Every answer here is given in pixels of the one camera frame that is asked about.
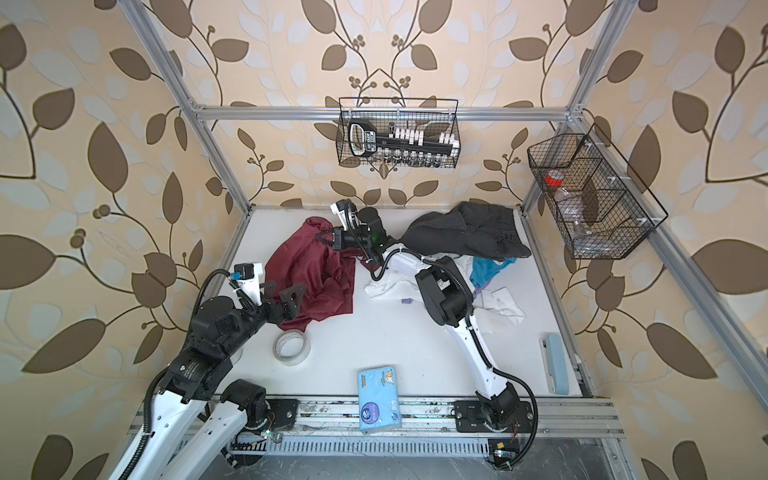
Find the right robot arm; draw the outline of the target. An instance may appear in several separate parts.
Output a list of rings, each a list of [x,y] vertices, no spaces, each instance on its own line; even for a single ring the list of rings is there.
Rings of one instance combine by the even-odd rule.
[[[351,200],[342,199],[330,210],[341,225],[317,239],[341,253],[359,251],[361,264],[371,275],[370,288],[401,294],[403,288],[395,283],[411,283],[415,298],[430,318],[457,342],[470,367],[476,395],[467,413],[455,413],[457,425],[507,434],[507,440],[490,450],[489,463],[496,470],[513,470],[536,438],[538,403],[524,380],[501,370],[495,362],[481,333],[474,294],[455,260],[450,256],[430,258],[407,248],[387,234],[372,207],[359,210]]]

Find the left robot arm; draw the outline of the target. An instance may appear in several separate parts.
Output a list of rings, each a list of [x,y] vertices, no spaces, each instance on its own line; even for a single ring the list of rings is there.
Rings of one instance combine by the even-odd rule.
[[[233,297],[195,300],[180,352],[145,393],[142,425],[111,473],[113,479],[197,479],[241,433],[256,443],[277,443],[298,416],[298,401],[271,401],[264,387],[244,379],[222,384],[233,356],[263,326],[294,320],[306,287],[280,292],[262,283],[259,263],[234,271],[216,269],[203,281],[223,277]]]

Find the blue tissue pack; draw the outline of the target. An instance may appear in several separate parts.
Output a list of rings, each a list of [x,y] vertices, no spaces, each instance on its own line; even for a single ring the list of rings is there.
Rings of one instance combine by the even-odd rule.
[[[357,373],[359,429],[363,434],[399,429],[402,425],[396,370],[384,366]]]

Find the teal blue cloth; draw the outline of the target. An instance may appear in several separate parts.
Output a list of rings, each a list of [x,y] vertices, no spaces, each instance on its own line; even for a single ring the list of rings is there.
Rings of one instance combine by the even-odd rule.
[[[474,257],[472,261],[470,281],[477,290],[484,289],[502,270],[513,265],[515,262],[516,258],[496,261]]]

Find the dark grey jeans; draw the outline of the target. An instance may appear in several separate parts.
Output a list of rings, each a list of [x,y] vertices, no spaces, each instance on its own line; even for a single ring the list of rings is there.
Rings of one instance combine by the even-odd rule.
[[[401,243],[420,254],[451,253],[494,261],[528,258],[511,208],[463,201],[447,213],[428,212],[414,220]]]

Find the aluminium frame post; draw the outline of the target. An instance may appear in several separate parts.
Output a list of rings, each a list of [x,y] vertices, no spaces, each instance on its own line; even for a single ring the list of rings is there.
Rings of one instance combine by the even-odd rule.
[[[581,71],[576,88],[564,108],[531,107],[523,108],[527,120],[554,121],[558,123],[556,133],[569,131],[584,120],[583,112],[605,68],[611,52],[623,35],[637,7],[637,1],[614,1],[594,48]]]

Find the red capped plastic bottle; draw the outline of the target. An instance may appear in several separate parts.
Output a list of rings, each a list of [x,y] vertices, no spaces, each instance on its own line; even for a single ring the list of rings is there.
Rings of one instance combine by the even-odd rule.
[[[580,192],[569,190],[565,186],[563,171],[551,169],[546,173],[545,183],[552,194],[556,206],[556,215],[563,221],[573,239],[592,233],[584,213],[585,206]]]

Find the white shirt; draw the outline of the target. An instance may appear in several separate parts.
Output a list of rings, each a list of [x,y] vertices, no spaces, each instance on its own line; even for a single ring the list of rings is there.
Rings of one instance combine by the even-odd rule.
[[[486,288],[477,290],[470,281],[473,256],[448,254],[459,272],[468,284],[473,294],[473,305],[480,309],[477,314],[480,332],[491,334],[500,332],[506,327],[512,329],[518,327],[524,320],[524,312],[516,304],[508,287],[491,290]],[[400,301],[410,304],[413,301],[423,303],[414,275],[406,275],[391,268],[389,264],[382,278],[378,281],[371,280],[365,287],[366,294],[376,301]]]

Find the clear tape roll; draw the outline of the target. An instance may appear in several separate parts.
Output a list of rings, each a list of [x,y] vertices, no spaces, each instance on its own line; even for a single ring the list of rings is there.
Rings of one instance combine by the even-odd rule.
[[[297,366],[303,363],[311,352],[311,343],[304,332],[287,330],[282,332],[272,347],[275,359],[286,366]]]

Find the black white tool set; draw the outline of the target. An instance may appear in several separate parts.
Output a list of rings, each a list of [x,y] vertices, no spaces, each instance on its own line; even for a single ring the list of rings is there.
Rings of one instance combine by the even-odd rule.
[[[379,133],[362,120],[349,124],[345,142],[354,157],[408,167],[454,168],[461,153],[454,134],[440,131],[437,137],[428,137],[425,129],[394,125]]]

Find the light blue lint brush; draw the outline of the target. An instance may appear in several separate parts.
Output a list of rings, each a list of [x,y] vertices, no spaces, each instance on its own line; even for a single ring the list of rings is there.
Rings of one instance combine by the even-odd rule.
[[[568,395],[570,362],[561,336],[558,333],[546,333],[540,339],[540,350],[549,392]]]

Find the maroon cloth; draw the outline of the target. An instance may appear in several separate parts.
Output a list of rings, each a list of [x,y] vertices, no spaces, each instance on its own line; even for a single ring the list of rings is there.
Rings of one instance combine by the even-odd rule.
[[[278,292],[296,284],[305,286],[300,312],[280,326],[284,331],[305,331],[313,321],[353,312],[356,260],[316,239],[331,229],[324,218],[307,218],[267,262],[265,280],[274,283]]]

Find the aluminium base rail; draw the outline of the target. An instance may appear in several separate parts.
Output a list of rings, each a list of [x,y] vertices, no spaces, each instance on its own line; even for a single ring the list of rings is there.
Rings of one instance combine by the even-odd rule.
[[[522,398],[504,429],[483,421],[470,397],[400,399],[400,422],[374,433],[359,428],[353,396],[270,396],[248,426],[244,408],[211,409],[157,400],[150,438],[172,456],[220,451],[249,456],[490,457],[522,451],[528,440],[576,440],[612,449],[626,435],[612,402],[596,398]]]

